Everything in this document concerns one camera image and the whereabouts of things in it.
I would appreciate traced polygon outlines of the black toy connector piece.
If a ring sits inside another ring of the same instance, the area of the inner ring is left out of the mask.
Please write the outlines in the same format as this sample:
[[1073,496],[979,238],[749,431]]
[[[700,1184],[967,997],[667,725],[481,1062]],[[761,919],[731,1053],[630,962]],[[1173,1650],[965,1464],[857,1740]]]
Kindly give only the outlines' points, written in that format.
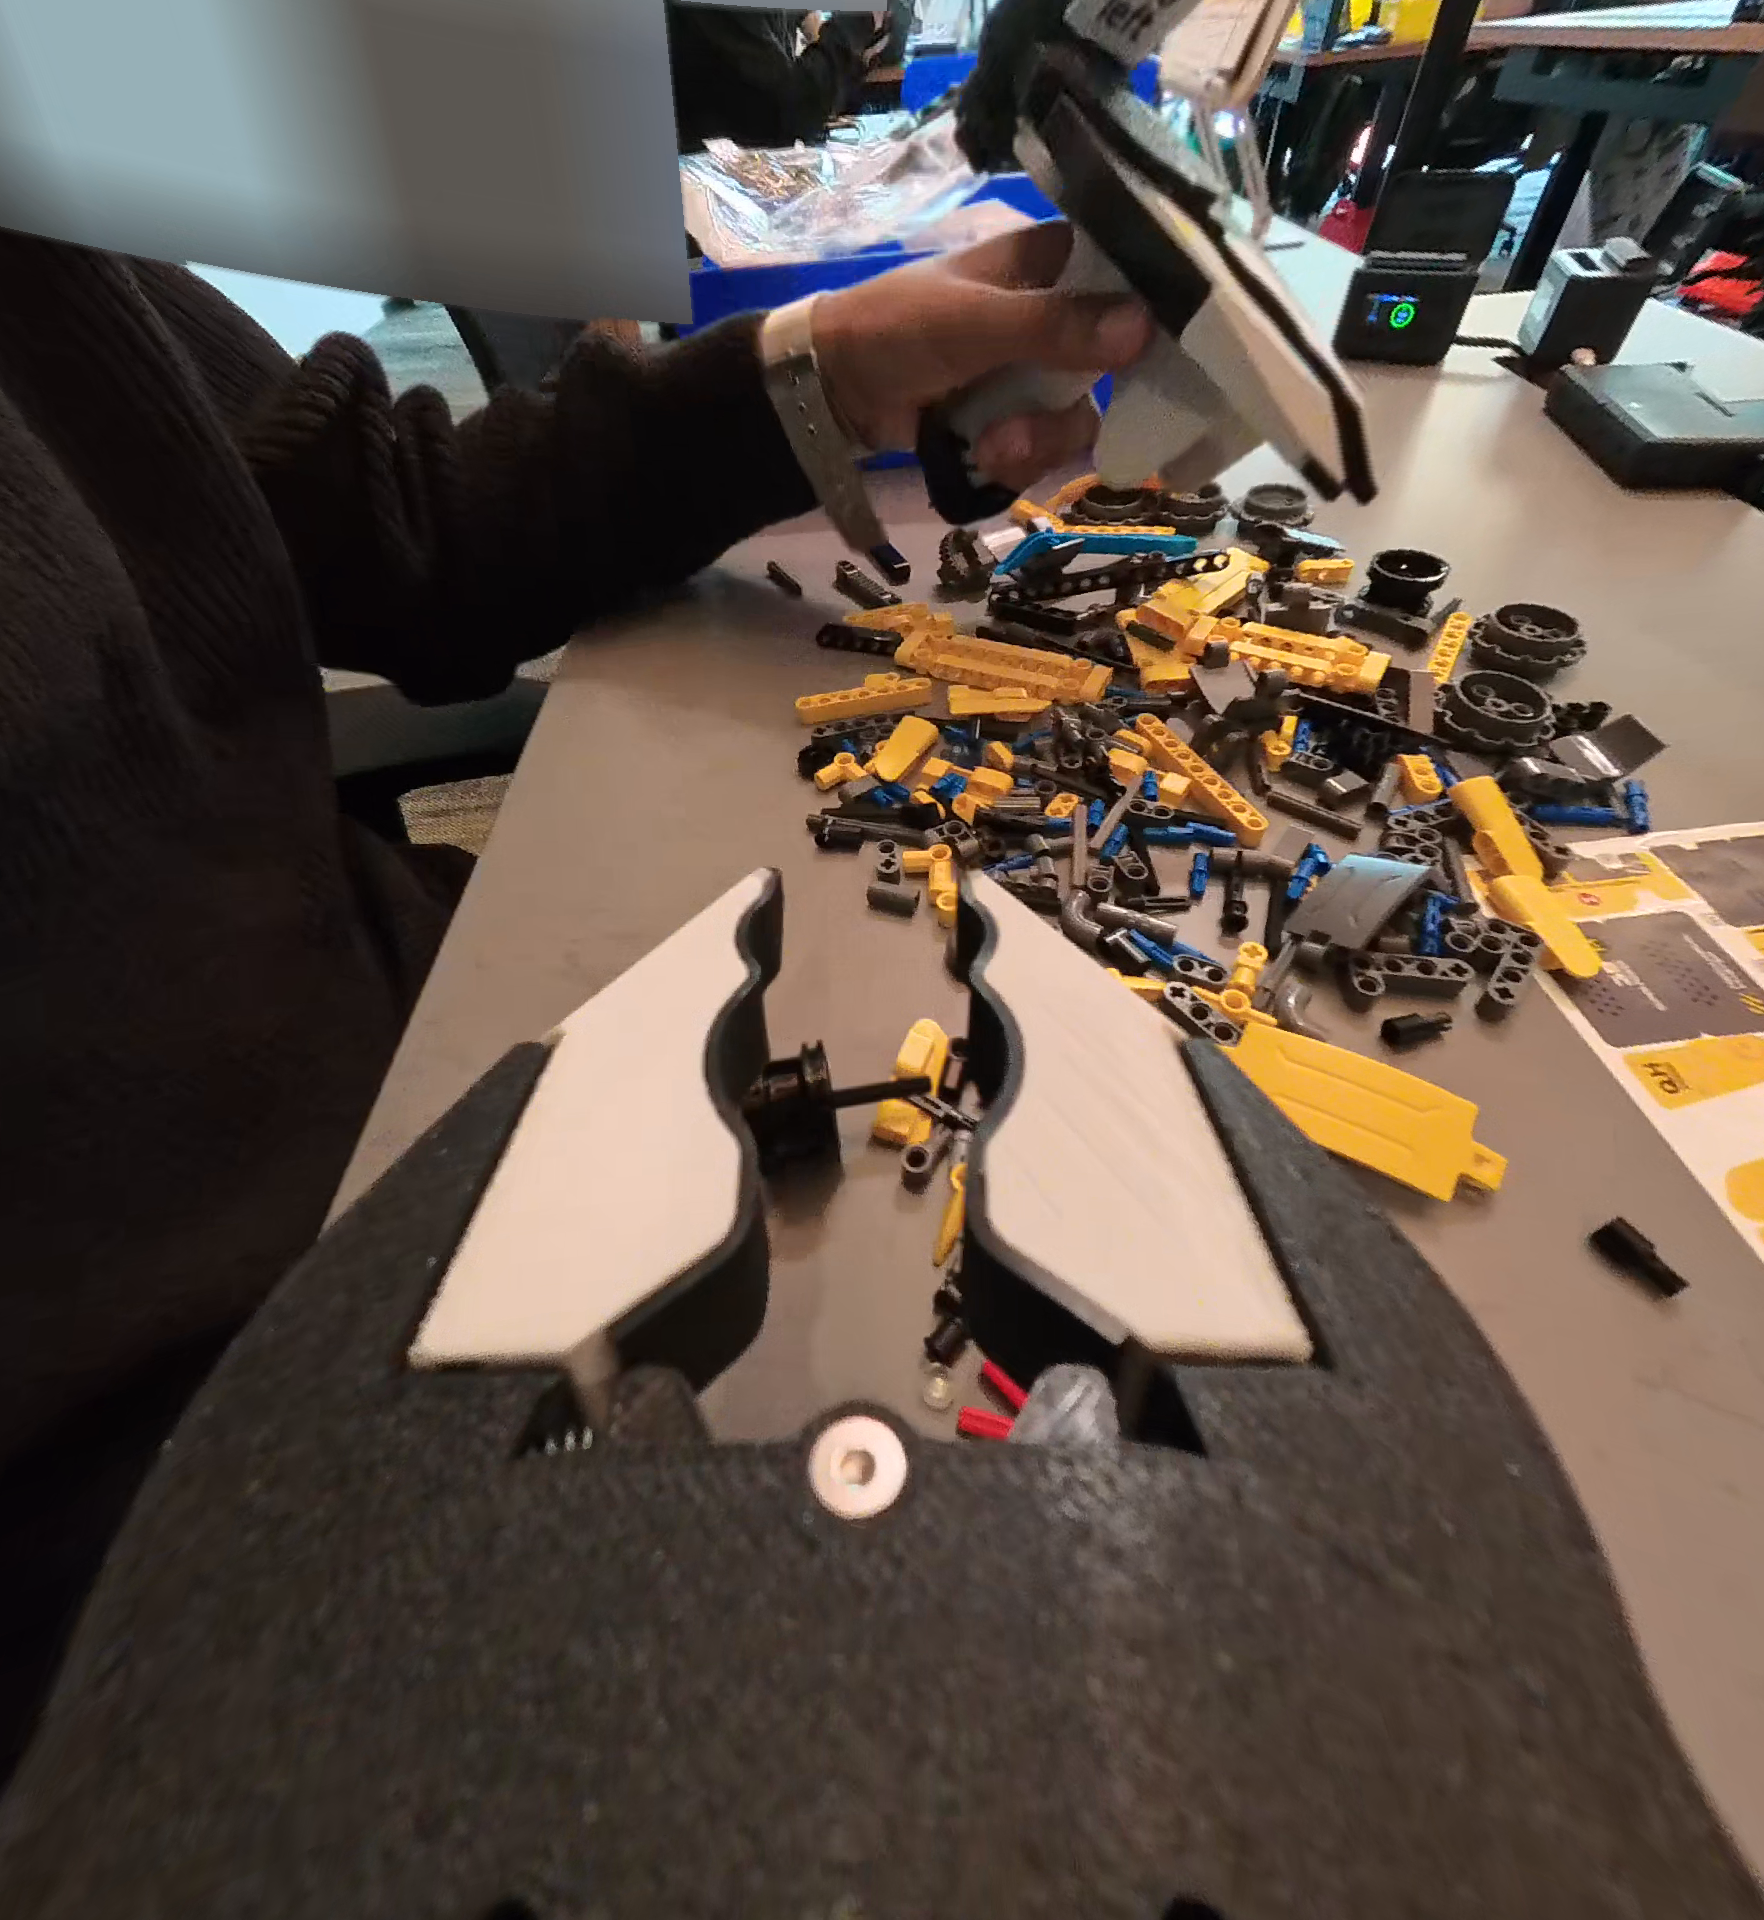
[[1620,1214],[1593,1229],[1586,1235],[1586,1247],[1611,1272],[1659,1299],[1672,1301],[1689,1288],[1684,1276],[1662,1256],[1654,1243]]

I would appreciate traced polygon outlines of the person's left hand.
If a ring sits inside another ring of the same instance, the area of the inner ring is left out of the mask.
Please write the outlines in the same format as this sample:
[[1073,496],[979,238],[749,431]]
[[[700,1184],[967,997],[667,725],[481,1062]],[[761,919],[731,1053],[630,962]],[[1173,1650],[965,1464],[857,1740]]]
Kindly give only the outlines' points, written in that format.
[[1062,222],[1013,229],[821,297],[810,336],[822,394],[855,445],[911,452],[918,420],[1010,367],[1079,384],[1128,370],[1154,341],[1131,295],[1059,287]]

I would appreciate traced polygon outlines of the pile of red black pins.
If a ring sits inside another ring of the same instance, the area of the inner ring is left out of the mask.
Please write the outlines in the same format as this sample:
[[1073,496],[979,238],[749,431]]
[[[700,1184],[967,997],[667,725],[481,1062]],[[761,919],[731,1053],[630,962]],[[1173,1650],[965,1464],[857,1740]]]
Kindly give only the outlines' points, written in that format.
[[1020,1380],[979,1349],[954,1312],[937,1313],[918,1371],[918,1405],[950,1420],[965,1442],[1064,1451],[1121,1444],[1117,1398],[1100,1369],[1057,1363]]

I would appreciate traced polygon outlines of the black charger block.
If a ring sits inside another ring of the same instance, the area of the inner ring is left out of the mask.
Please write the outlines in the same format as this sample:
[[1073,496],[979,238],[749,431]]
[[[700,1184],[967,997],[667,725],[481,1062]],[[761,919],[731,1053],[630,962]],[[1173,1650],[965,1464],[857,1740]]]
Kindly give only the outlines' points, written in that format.
[[1553,253],[1515,332],[1520,367],[1611,365],[1657,278],[1654,256],[1624,236]]

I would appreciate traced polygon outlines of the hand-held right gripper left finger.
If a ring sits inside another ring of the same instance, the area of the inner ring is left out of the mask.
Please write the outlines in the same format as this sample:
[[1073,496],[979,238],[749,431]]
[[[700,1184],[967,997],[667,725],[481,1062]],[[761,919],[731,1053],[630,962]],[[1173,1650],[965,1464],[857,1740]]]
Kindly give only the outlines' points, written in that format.
[[716,1384],[767,1307],[744,1097],[770,1064],[782,878],[752,869],[543,1039],[546,1058],[418,1322],[415,1371],[634,1368]]

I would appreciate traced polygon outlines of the black toy wheel with axle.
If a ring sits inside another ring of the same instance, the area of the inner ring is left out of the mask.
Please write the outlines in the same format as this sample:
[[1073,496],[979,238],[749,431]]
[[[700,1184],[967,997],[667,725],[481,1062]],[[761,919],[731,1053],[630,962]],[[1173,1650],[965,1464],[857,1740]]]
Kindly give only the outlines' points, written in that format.
[[946,1152],[973,1134],[977,1117],[947,1090],[951,1045],[935,1021],[918,1021],[878,1082],[845,1083],[822,1043],[770,1064],[749,1092],[742,1114],[763,1174],[842,1156],[842,1116],[869,1117],[869,1140],[903,1159],[905,1180],[932,1174]]

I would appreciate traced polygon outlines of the flat black box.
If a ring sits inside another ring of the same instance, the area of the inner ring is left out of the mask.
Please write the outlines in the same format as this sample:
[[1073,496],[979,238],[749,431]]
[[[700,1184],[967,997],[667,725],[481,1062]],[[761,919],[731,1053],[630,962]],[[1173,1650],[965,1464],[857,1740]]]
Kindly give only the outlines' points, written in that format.
[[1543,415],[1631,493],[1746,493],[1764,482],[1764,433],[1676,363],[1565,367]]

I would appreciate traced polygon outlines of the black power bank green display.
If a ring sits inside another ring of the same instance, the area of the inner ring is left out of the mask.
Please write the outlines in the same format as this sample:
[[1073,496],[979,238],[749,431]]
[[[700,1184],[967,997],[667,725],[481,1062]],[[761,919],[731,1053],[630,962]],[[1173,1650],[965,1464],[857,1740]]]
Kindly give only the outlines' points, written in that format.
[[1432,367],[1507,218],[1515,175],[1423,170],[1385,186],[1334,325],[1347,363]]

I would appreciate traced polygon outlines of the person's left forearm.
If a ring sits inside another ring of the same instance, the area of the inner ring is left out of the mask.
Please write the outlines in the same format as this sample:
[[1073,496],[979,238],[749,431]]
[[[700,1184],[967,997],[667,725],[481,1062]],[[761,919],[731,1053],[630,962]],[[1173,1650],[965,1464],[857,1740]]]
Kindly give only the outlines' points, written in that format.
[[634,598],[672,589],[814,496],[745,319],[664,350],[585,340],[549,392],[452,420],[327,337],[237,435],[262,504],[245,608],[275,651],[418,707],[502,693]]

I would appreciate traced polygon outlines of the pile of toy building pieces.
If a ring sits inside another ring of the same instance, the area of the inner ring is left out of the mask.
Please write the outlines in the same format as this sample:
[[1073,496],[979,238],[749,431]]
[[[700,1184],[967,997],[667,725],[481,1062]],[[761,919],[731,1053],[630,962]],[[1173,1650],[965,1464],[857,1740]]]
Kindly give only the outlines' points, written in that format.
[[1662,740],[1556,679],[1589,636],[1553,606],[1367,606],[1303,493],[1235,500],[1082,478],[937,549],[911,600],[891,545],[840,559],[821,650],[852,687],[795,701],[804,836],[866,865],[871,919],[950,933],[998,884],[1300,1134],[1407,1193],[1491,1195],[1476,1108],[1400,1062],[1459,1015],[1506,1021],[1529,929],[1470,886],[1456,800],[1651,828]]

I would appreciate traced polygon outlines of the yellow grey sticker sheet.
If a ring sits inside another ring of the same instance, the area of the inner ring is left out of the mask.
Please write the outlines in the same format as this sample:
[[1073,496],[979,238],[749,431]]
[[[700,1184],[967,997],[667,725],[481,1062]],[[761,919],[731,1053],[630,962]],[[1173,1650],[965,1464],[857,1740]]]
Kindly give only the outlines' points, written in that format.
[[1534,933],[1547,1000],[1615,1090],[1584,1239],[1620,1214],[1703,1279],[1649,1183],[1669,1174],[1764,1278],[1764,824],[1593,837],[1552,859],[1547,828],[1594,828],[1600,810],[1529,821],[1491,778],[1453,810],[1476,905]]

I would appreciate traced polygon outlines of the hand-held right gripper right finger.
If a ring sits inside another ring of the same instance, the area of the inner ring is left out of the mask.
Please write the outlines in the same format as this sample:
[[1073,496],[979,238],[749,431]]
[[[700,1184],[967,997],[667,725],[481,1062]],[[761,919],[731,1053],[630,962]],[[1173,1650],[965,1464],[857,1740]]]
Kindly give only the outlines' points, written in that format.
[[954,948],[981,1102],[958,1285],[985,1355],[1021,1387],[1088,1366],[1121,1403],[1184,1368],[1309,1366],[1187,1038],[998,884],[965,884]]

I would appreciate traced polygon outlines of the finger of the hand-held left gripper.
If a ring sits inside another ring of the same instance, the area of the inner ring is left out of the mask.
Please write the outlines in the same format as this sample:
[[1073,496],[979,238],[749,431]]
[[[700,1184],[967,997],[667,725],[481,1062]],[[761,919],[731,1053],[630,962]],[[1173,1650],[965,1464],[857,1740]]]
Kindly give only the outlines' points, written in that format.
[[1095,445],[1107,484],[1215,478],[1260,449],[1312,477],[1312,356],[1289,341],[1158,346],[1117,376]]
[[1362,401],[1218,145],[1184,148],[1131,89],[1057,87],[1036,104],[1036,167],[1074,233],[1064,288],[1153,319],[1111,377],[1092,456],[1107,486],[1195,488],[1265,447],[1323,499],[1374,496]]

